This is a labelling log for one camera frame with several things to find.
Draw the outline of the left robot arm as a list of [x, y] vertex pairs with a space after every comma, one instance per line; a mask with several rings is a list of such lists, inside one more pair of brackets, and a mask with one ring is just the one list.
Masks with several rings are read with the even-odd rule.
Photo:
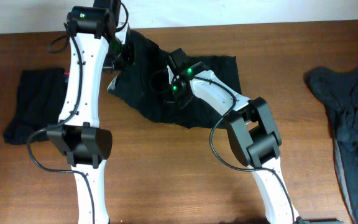
[[99, 90], [103, 70], [121, 70], [134, 63], [130, 27], [120, 22], [120, 1], [75, 6], [67, 15], [70, 71], [58, 124], [47, 131], [66, 157], [76, 182], [79, 223], [109, 223], [104, 196], [104, 170], [112, 134], [99, 127]]

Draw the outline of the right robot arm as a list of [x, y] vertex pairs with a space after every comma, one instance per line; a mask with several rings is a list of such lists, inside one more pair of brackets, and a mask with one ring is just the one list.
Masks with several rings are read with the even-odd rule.
[[291, 202], [281, 169], [282, 138], [263, 98], [251, 100], [222, 82], [204, 63], [167, 65], [172, 93], [188, 93], [209, 104], [224, 122], [229, 145], [240, 167], [254, 176], [269, 223], [307, 223]]

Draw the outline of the dark green shorts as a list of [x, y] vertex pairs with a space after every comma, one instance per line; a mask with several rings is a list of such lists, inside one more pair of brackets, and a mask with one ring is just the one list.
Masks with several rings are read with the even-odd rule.
[[156, 123], [186, 128], [224, 128], [222, 120], [247, 105], [236, 58], [166, 52], [131, 31], [135, 61], [110, 83], [108, 92]]

